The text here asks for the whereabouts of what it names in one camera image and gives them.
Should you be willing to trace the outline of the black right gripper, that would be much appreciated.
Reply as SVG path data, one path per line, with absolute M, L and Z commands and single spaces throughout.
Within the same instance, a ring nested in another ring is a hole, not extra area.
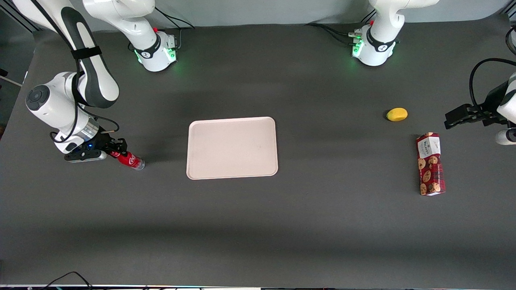
M 94 138 L 74 149 L 73 155 L 75 157 L 100 157 L 102 152 L 115 159 L 120 159 L 121 153 L 127 152 L 127 142 L 124 138 L 114 139 L 107 133 L 98 133 Z

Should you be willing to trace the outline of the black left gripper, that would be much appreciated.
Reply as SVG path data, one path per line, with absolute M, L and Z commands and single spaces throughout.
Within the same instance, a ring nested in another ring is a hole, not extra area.
M 508 88 L 508 81 L 491 90 L 485 97 L 485 101 L 479 105 L 476 113 L 471 104 L 462 104 L 445 114 L 445 129 L 450 130 L 457 125 L 482 122 L 483 126 L 501 124 L 510 126 L 510 121 L 497 112 Z

